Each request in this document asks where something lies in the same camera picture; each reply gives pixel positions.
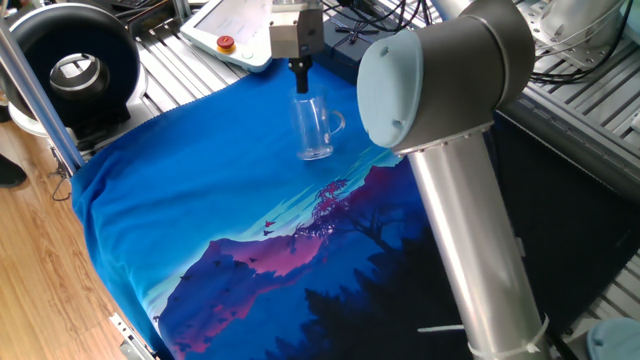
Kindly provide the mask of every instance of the silver metal arm segment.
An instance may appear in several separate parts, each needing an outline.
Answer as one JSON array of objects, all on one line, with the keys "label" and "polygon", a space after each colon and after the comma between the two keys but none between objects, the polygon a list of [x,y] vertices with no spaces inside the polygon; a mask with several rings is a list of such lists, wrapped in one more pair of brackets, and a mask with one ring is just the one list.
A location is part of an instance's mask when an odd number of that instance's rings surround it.
[{"label": "silver metal arm segment", "polygon": [[365,54],[362,121],[411,162],[470,346],[489,354],[479,358],[548,360],[544,341],[523,348],[544,329],[482,136],[527,84],[533,39],[511,0],[434,3],[451,19]]},{"label": "silver metal arm segment", "polygon": [[545,9],[542,31],[563,43],[598,48],[610,45],[620,27],[624,0],[555,0]]},{"label": "silver metal arm segment", "polygon": [[84,165],[84,160],[60,121],[60,117],[45,94],[42,85],[36,79],[20,47],[11,37],[11,31],[9,31],[4,19],[0,19],[0,62],[16,84],[31,112],[49,135],[62,162],[73,175]]}]

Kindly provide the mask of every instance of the white cable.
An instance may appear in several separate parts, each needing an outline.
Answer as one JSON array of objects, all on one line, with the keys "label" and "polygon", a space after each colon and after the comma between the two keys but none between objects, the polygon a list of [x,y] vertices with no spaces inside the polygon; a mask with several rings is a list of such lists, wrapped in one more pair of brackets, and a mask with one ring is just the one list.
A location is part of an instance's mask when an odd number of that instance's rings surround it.
[{"label": "white cable", "polygon": [[536,336],[534,336],[531,341],[524,344],[522,347],[514,350],[503,351],[501,353],[483,353],[474,349],[471,344],[469,344],[469,350],[473,355],[484,359],[506,359],[522,353],[535,354],[537,352],[540,352],[538,343],[544,337],[544,333],[547,331],[547,327],[549,327],[549,317],[547,316],[547,314],[544,314],[544,323],[542,324],[542,327],[540,327],[540,330],[538,331]]},{"label": "white cable", "polygon": [[574,34],[572,34],[571,36],[567,37],[566,39],[562,40],[559,43],[553,44],[553,45],[549,45],[549,46],[544,46],[544,47],[540,47],[538,48],[538,50],[544,50],[544,49],[549,49],[552,48],[558,44],[564,44],[567,41],[573,39],[574,37],[578,36],[579,34],[582,34],[583,32],[589,30],[593,25],[596,25],[597,23],[599,23],[600,21],[604,20],[607,16],[611,15],[611,13],[613,13],[614,11],[618,10],[618,6],[622,5],[626,0],[620,0],[620,2],[618,2],[616,5],[614,5],[611,10],[607,11],[604,15],[602,15],[598,20],[595,20],[594,22],[592,22],[591,24],[589,24],[587,27],[585,27],[584,29],[575,32]]},{"label": "white cable", "polygon": [[419,333],[430,333],[439,331],[451,331],[451,330],[464,330],[464,325],[447,325],[447,326],[434,326],[430,328],[420,328]]},{"label": "white cable", "polygon": [[611,22],[611,19],[613,19],[613,17],[610,17],[609,19],[607,19],[607,22],[605,22],[604,24],[602,24],[602,26],[600,26],[600,27],[598,28],[598,30],[594,31],[594,32],[593,32],[593,34],[591,34],[591,35],[587,36],[587,37],[586,37],[586,38],[584,38],[583,40],[580,40],[579,42],[577,42],[577,43],[575,43],[575,44],[573,44],[573,45],[571,45],[571,46],[569,46],[569,47],[566,47],[566,48],[564,48],[564,49],[562,49],[562,50],[553,51],[553,52],[550,52],[550,53],[546,53],[546,54],[538,55],[538,56],[536,56],[536,58],[540,59],[540,58],[543,58],[543,57],[545,57],[545,56],[551,56],[551,55],[560,54],[560,53],[563,53],[563,52],[565,52],[565,51],[568,51],[568,50],[570,50],[570,49],[573,49],[573,48],[575,48],[575,47],[578,47],[579,45],[582,45],[582,44],[586,43],[587,41],[589,41],[589,39],[591,39],[592,37],[596,36],[596,34],[598,34],[598,33],[600,32],[600,30],[604,29],[604,27],[605,27],[605,26],[607,26],[607,24]]},{"label": "white cable", "polygon": [[[549,327],[549,316],[547,316],[547,314],[544,314],[544,322],[542,323],[542,326],[540,327],[540,330],[538,331],[536,336],[534,336],[533,339],[531,339],[531,341],[529,341],[526,344],[523,344],[523,346],[517,349],[503,351],[500,353],[483,353],[479,350],[474,349],[471,346],[471,344],[468,343],[469,351],[471,351],[471,353],[476,357],[483,358],[483,359],[506,359],[522,353],[535,354],[541,351],[540,348],[538,347],[538,343],[544,337],[544,334],[547,332],[548,327]],[[464,325],[448,325],[448,326],[436,326],[436,327],[430,327],[430,328],[420,328],[418,329],[418,332],[433,333],[433,332],[451,331],[451,330],[464,330]]]}]

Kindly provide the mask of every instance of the glass mug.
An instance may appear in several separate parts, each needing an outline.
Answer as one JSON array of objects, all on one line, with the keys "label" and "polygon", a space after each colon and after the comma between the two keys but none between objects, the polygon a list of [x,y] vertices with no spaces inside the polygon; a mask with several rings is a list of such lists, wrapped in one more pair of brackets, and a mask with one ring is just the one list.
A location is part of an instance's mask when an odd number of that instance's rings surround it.
[{"label": "glass mug", "polygon": [[[309,86],[309,92],[290,96],[291,122],[298,140],[297,155],[302,160],[325,158],[333,153],[331,136],[344,129],[344,116],[337,110],[327,109],[326,90],[322,86]],[[331,130],[332,119],[338,127]]]}]

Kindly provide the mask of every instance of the tree silhouette graphic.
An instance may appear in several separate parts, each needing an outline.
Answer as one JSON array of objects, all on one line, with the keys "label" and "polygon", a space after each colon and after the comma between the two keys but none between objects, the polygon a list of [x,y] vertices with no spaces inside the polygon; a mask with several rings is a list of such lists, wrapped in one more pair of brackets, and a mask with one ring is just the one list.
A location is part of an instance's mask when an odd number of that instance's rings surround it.
[{"label": "tree silhouette graphic", "polygon": [[459,324],[460,318],[431,229],[403,239],[398,263],[383,252],[370,257],[372,276],[354,270],[360,289],[338,294],[306,290],[314,319],[301,325],[297,344],[277,338],[267,360],[469,360],[463,331],[421,334],[418,328]]},{"label": "tree silhouette graphic", "polygon": [[379,192],[384,187],[398,187],[397,177],[385,176],[379,168],[372,167],[369,176],[375,178],[376,187],[362,186],[348,194],[343,194],[347,186],[346,179],[339,179],[327,184],[318,191],[318,203],[312,211],[313,222],[306,227],[299,227],[296,232],[304,235],[327,236],[329,234],[346,234],[360,232],[373,240],[382,250],[397,256],[397,250],[383,239],[385,227],[393,223],[406,222],[407,217],[415,216],[407,210],[407,199],[395,192]]}]

